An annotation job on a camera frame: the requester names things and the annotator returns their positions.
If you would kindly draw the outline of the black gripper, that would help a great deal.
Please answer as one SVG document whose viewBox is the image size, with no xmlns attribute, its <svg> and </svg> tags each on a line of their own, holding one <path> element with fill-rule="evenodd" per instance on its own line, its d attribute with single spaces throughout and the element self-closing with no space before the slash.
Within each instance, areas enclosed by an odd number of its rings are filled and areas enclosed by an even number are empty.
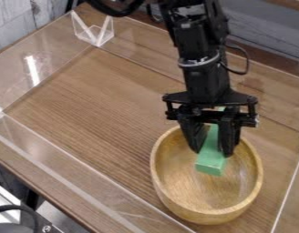
<svg viewBox="0 0 299 233">
<path fill-rule="evenodd" d="M 231 88 L 225 51 L 217 51 L 215 56 L 209 59 L 186 60 L 181 58 L 179 68 L 183 70 L 186 90 L 163 96 L 169 109 L 167 119 L 179 119 L 187 145 L 195 153 L 199 153 L 207 137 L 207 128 L 203 122 L 218 123 L 221 121 L 218 147 L 225 157 L 231 157 L 239 143 L 241 127 L 257 126 L 256 105 L 258 99 Z M 187 108 L 185 117 L 179 118 L 182 112 L 179 108 L 173 107 L 174 104 L 181 104 Z M 217 106 L 233 108 L 247 106 L 249 112 L 237 111 L 234 121 L 233 118 L 223 117 L 221 112 L 206 110 Z"/>
</svg>

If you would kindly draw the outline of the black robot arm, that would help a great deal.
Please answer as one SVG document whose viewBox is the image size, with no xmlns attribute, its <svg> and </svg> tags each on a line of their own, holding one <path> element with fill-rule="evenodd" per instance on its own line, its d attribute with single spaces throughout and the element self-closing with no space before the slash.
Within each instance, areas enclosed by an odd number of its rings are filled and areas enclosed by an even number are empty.
<svg viewBox="0 0 299 233">
<path fill-rule="evenodd" d="M 86 0 L 104 14 L 131 15 L 153 0 Z M 206 146 L 207 124 L 219 127 L 217 146 L 225 156 L 234 154 L 241 129 L 257 126 L 258 98 L 230 85 L 226 49 L 229 19 L 218 0 L 155 0 L 183 70 L 186 90 L 166 94 L 167 119 L 175 120 L 194 152 Z"/>
</svg>

